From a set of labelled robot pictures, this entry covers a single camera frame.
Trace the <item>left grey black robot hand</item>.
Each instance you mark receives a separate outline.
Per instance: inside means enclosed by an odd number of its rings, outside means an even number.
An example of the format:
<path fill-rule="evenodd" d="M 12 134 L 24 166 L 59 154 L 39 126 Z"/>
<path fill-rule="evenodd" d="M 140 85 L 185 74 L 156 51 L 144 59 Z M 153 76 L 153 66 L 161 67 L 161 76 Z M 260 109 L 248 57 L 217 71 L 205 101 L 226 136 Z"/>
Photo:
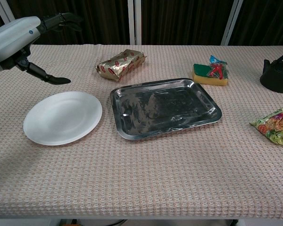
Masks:
<path fill-rule="evenodd" d="M 81 31 L 82 18 L 73 13 L 58 13 L 39 18 L 28 16 L 16 19 L 0 27 L 0 72 L 17 67 L 30 75 L 52 85 L 70 83 L 70 79 L 49 75 L 39 66 L 29 62 L 30 46 L 50 30 L 62 31 L 69 27 Z"/>

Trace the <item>white round plate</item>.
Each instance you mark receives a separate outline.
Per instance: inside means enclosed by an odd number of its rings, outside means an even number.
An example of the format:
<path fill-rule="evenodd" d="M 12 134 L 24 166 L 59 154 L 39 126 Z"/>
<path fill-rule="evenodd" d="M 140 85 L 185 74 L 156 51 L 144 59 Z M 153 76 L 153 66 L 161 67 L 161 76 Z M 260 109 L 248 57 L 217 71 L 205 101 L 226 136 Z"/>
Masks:
<path fill-rule="evenodd" d="M 83 91 L 67 91 L 37 103 L 23 122 L 24 134 L 41 145 L 64 145 L 79 140 L 99 123 L 102 105 Z"/>

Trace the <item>rectangular stainless steel tray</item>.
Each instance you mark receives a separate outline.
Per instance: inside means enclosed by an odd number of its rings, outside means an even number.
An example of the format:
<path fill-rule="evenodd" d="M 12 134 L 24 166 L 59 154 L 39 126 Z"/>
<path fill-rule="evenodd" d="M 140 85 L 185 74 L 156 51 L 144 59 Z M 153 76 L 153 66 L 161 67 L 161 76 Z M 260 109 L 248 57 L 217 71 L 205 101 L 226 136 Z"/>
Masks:
<path fill-rule="evenodd" d="M 117 132 L 141 140 L 218 122 L 222 111 L 198 83 L 188 78 L 152 81 L 110 93 Z"/>

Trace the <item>gold foil snack package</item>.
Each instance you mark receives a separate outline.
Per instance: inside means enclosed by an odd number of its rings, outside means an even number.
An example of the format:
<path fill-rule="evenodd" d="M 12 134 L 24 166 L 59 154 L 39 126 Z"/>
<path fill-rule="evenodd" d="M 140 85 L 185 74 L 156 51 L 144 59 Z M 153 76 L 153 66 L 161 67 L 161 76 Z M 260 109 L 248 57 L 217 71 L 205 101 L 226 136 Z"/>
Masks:
<path fill-rule="evenodd" d="M 95 69 L 105 79 L 120 81 L 125 74 L 142 65 L 145 59 L 144 53 L 126 49 L 120 54 L 99 63 Z"/>

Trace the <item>dark curtain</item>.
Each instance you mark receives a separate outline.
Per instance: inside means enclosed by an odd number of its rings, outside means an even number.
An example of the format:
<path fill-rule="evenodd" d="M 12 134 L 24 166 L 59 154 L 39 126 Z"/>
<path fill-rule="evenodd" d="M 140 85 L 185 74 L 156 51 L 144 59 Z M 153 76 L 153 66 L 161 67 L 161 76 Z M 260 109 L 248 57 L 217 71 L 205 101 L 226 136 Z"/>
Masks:
<path fill-rule="evenodd" d="M 130 44 L 127 0 L 7 0 L 15 19 L 72 12 L 80 32 L 38 44 Z M 142 45 L 221 45 L 234 0 L 141 0 Z M 0 17 L 0 26 L 4 24 Z M 229 45 L 283 45 L 283 0 L 243 0 Z"/>

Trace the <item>beige waffle tablecloth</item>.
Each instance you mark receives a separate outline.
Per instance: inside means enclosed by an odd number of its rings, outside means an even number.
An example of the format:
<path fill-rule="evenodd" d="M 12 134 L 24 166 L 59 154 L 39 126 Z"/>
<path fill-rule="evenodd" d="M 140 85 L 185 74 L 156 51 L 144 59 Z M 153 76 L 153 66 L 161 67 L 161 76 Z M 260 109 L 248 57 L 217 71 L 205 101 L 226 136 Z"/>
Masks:
<path fill-rule="evenodd" d="M 250 122 L 283 107 L 283 94 L 259 78 L 264 59 L 283 46 L 133 46 L 145 63 L 120 82 L 96 65 L 126 45 L 33 45 L 30 61 L 70 84 L 47 84 L 17 68 L 0 73 L 0 218 L 276 218 L 283 219 L 283 146 Z M 219 122 L 129 141 L 116 130 L 115 88 L 191 77 L 210 55 L 228 63 L 225 87 L 205 86 L 222 110 Z M 29 140 L 23 121 L 44 98 L 85 91 L 103 114 L 88 135 L 62 146 Z"/>

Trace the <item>yellow green sponge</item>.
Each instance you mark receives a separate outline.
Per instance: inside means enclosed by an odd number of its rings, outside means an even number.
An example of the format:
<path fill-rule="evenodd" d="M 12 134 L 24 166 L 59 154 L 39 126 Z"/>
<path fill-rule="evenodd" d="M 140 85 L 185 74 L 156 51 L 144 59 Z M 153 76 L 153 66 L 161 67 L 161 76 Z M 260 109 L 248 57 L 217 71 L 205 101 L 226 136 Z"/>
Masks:
<path fill-rule="evenodd" d="M 220 80 L 218 78 L 211 78 L 208 76 L 210 71 L 209 65 L 194 64 L 192 79 L 195 83 L 205 84 L 205 85 L 214 85 L 214 86 L 226 86 L 228 84 L 228 78 Z"/>

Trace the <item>red clip in plastic wrapper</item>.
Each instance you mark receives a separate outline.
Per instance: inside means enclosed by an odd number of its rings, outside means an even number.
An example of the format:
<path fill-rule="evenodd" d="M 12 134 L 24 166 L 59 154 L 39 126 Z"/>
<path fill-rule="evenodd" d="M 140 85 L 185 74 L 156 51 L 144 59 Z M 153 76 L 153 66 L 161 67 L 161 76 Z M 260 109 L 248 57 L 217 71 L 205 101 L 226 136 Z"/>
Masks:
<path fill-rule="evenodd" d="M 208 76 L 211 78 L 218 78 L 220 80 L 227 79 L 227 62 L 222 61 L 214 57 L 213 55 L 209 58 L 210 71 Z"/>

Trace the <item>black kettle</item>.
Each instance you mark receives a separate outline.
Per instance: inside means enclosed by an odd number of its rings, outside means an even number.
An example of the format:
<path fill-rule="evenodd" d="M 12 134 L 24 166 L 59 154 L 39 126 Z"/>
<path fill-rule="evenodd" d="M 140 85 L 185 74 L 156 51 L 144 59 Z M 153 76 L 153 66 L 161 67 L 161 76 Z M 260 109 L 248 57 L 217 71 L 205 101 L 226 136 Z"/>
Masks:
<path fill-rule="evenodd" d="M 264 59 L 260 83 L 271 91 L 283 93 L 283 55 L 273 62 Z"/>

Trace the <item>green snack bag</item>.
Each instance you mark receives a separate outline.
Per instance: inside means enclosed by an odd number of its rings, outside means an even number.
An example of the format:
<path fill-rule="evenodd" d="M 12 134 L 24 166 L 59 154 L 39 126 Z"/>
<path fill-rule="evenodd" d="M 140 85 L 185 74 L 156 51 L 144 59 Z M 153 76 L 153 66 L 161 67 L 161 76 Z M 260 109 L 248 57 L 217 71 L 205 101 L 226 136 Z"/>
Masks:
<path fill-rule="evenodd" d="M 261 134 L 275 144 L 283 145 L 283 108 L 249 122 Z"/>

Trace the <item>white frame post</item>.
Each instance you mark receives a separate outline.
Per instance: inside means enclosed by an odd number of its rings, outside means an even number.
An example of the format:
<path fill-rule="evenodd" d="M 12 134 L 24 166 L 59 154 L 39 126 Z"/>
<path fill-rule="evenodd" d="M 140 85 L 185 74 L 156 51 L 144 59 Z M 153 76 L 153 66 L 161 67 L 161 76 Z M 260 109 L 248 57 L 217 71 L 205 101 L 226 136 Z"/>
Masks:
<path fill-rule="evenodd" d="M 134 0 L 136 45 L 142 44 L 142 1 Z"/>
<path fill-rule="evenodd" d="M 134 0 L 127 0 L 130 45 L 135 45 Z"/>
<path fill-rule="evenodd" d="M 242 4 L 243 4 L 243 0 L 234 0 L 232 8 L 231 8 L 231 12 L 228 17 L 227 24 L 225 27 L 225 31 L 224 31 L 224 34 L 221 40 L 221 46 L 229 45 L 229 42 L 230 42 L 234 27 L 236 24 L 238 15 L 240 13 Z"/>
<path fill-rule="evenodd" d="M 15 20 L 14 14 L 12 13 L 7 0 L 0 0 L 0 17 L 3 20 L 4 24 L 10 23 Z"/>

